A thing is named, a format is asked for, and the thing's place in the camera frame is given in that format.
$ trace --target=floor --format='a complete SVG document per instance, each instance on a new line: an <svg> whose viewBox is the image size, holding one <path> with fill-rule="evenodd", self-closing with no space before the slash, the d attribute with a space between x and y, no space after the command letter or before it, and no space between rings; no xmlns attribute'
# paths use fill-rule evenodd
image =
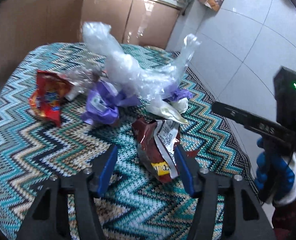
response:
<svg viewBox="0 0 296 240"><path fill-rule="evenodd" d="M281 65L296 70L296 9L290 0L224 0L217 13L206 9L195 34L202 44L191 68L217 100L275 120L272 78ZM254 176L259 136L228 122ZM264 210L271 218L274 208Z"/></svg>

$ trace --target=hand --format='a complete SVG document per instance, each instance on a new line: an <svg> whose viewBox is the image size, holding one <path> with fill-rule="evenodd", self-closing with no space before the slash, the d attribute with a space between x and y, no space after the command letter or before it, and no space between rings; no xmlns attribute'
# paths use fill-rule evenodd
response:
<svg viewBox="0 0 296 240"><path fill-rule="evenodd" d="M256 144L258 147L263 148L262 138L260 138ZM274 203L281 206L293 202L296 199L295 156L293 155L292 159L290 160L289 157L281 157L278 153L261 153L256 160L256 163L258 164L258 169L256 170L256 179L254 181L259 190L263 189L264 183L268 179L266 161L267 158L270 159L271 165L281 175L280 186L273 197Z"/></svg>

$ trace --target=red chip bag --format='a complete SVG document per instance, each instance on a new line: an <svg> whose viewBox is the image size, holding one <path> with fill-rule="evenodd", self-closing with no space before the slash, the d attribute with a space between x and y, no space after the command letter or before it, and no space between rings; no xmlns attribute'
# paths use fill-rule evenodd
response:
<svg viewBox="0 0 296 240"><path fill-rule="evenodd" d="M37 70L36 84L37 90L29 98L32 110L60 127L60 102L72 85L56 73L41 70Z"/></svg>
<svg viewBox="0 0 296 240"><path fill-rule="evenodd" d="M179 124L171 120L156 120L147 123L138 118L132 128L138 142L137 150L141 163L160 182L172 181L179 174L174 159L174 149L180 143ZM187 152L195 157L199 150Z"/></svg>

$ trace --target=purple plastic bag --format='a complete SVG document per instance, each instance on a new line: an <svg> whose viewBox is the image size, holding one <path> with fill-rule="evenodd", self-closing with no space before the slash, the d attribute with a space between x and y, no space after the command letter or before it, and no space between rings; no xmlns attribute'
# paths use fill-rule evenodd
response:
<svg viewBox="0 0 296 240"><path fill-rule="evenodd" d="M171 93L172 95L166 98L169 101L177 102L183 98L191 99L193 94L187 89L180 89L177 88L174 92Z"/></svg>
<svg viewBox="0 0 296 240"><path fill-rule="evenodd" d="M89 91L86 112L80 117L91 125L96 122L113 124L119 119L118 106L138 106L141 102L136 96L127 98L123 91L117 91L111 84L98 81Z"/></svg>

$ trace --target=screw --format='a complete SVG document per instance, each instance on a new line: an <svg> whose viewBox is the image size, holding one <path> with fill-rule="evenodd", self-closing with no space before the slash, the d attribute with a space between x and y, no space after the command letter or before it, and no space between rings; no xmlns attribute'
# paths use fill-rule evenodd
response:
<svg viewBox="0 0 296 240"><path fill-rule="evenodd" d="M91 168L85 168L84 173L89 175L90 173L92 173L92 169Z"/></svg>
<svg viewBox="0 0 296 240"><path fill-rule="evenodd" d="M50 180L55 181L56 179L58 179L58 176L55 174L51 174L49 177Z"/></svg>
<svg viewBox="0 0 296 240"><path fill-rule="evenodd" d="M199 171L200 171L202 174L207 174L207 173L209 173L209 169L208 169L208 168L201 168Z"/></svg>
<svg viewBox="0 0 296 240"><path fill-rule="evenodd" d="M236 181L241 181L243 178L241 175L237 174L237 175L234 175L233 178L236 180Z"/></svg>

